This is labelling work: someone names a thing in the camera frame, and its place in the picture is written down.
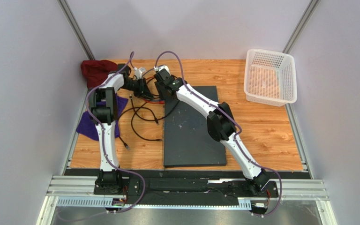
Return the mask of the dark grey network switch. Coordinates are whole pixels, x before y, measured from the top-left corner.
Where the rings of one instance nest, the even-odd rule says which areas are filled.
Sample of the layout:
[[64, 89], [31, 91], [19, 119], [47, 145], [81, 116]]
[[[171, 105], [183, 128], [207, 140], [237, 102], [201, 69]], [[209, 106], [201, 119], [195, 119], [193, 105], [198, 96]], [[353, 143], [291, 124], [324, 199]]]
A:
[[168, 98], [165, 113], [169, 115], [164, 119], [164, 167], [227, 165], [224, 145], [210, 137], [207, 120], [197, 110]]

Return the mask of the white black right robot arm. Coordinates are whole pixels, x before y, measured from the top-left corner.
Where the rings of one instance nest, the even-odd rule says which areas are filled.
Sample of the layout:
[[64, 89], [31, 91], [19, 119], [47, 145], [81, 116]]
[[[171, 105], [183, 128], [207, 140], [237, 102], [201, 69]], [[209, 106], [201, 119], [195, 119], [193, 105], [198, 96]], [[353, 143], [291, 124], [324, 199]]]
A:
[[216, 142], [223, 144], [239, 164], [253, 193], [265, 190], [269, 182], [266, 169], [259, 165], [243, 144], [241, 128], [235, 122], [226, 102], [213, 101], [194, 89], [182, 78], [175, 78], [167, 66], [154, 67], [155, 86], [159, 96], [181, 101], [197, 110], [207, 121], [207, 132]]

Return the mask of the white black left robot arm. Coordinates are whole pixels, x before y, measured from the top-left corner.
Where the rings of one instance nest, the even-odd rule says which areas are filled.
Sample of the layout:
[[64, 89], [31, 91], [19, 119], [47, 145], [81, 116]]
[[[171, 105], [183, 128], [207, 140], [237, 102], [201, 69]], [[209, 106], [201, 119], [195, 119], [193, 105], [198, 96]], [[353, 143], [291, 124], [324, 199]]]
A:
[[117, 91], [125, 89], [135, 97], [152, 100], [154, 96], [143, 77], [145, 68], [135, 68], [135, 77], [131, 78], [131, 68], [119, 64], [111, 71], [107, 79], [91, 89], [87, 95], [87, 111], [97, 129], [100, 146], [100, 168], [95, 181], [95, 194], [121, 194], [124, 190], [123, 178], [119, 170], [119, 161], [115, 149], [115, 126], [119, 119]]

